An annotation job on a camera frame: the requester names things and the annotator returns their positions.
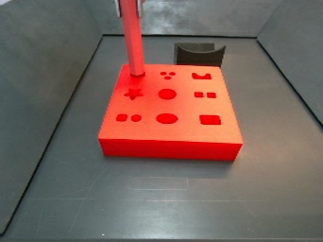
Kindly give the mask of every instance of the gray wall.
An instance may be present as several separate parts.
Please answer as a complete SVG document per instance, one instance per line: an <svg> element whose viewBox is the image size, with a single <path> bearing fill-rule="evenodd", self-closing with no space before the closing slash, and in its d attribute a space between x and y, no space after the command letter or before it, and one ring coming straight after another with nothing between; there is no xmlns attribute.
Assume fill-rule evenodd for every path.
<svg viewBox="0 0 323 242"><path fill-rule="evenodd" d="M323 1L284 0L259 42L323 123Z"/></svg>
<svg viewBox="0 0 323 242"><path fill-rule="evenodd" d="M146 0L142 34L256 37L281 0ZM102 34L122 34L110 0L84 0Z"/></svg>
<svg viewBox="0 0 323 242"><path fill-rule="evenodd" d="M8 3L10 0L0 0L0 6L5 3Z"/></svg>
<svg viewBox="0 0 323 242"><path fill-rule="evenodd" d="M1 233L101 32L80 0L13 0L0 33Z"/></svg>

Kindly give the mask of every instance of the rectangular hole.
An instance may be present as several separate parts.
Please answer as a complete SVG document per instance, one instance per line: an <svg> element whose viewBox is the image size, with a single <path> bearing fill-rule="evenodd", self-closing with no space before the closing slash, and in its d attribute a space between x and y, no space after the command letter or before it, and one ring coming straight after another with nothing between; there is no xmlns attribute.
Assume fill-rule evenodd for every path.
<svg viewBox="0 0 323 242"><path fill-rule="evenodd" d="M220 119L217 115L200 115L199 121L201 125L220 125Z"/></svg>

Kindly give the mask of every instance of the circular hole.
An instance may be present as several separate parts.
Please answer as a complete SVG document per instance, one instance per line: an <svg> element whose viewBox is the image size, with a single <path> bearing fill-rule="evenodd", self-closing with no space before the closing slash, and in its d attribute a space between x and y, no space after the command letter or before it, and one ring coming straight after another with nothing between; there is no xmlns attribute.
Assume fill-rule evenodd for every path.
<svg viewBox="0 0 323 242"><path fill-rule="evenodd" d="M161 113L156 116L156 121L164 125L173 124L177 120L176 115L170 113Z"/></svg>
<svg viewBox="0 0 323 242"><path fill-rule="evenodd" d="M141 116L138 114L134 114L132 117L130 117L130 121L132 122L138 122L141 120Z"/></svg>
<svg viewBox="0 0 323 242"><path fill-rule="evenodd" d="M173 99L176 97L176 91L172 89L161 89L157 93L161 99Z"/></svg>

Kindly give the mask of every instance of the star-shaped hole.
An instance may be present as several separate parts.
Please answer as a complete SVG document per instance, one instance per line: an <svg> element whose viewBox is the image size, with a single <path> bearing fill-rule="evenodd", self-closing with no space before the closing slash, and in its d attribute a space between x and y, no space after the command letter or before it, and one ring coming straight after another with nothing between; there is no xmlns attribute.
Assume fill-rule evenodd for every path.
<svg viewBox="0 0 323 242"><path fill-rule="evenodd" d="M134 100L137 96L142 96L141 89L132 89L128 88L126 93L124 96L128 96L130 100Z"/></svg>

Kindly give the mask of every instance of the gray floor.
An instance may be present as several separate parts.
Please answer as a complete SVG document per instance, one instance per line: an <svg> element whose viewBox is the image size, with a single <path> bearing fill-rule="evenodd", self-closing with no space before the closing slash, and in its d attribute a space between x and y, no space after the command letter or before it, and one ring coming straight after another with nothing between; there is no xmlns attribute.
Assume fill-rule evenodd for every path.
<svg viewBox="0 0 323 242"><path fill-rule="evenodd" d="M173 43L227 45L223 74L244 145L236 162L104 157L97 142L121 64L104 37L6 238L323 238L323 135L256 40L146 37L148 63Z"/></svg>

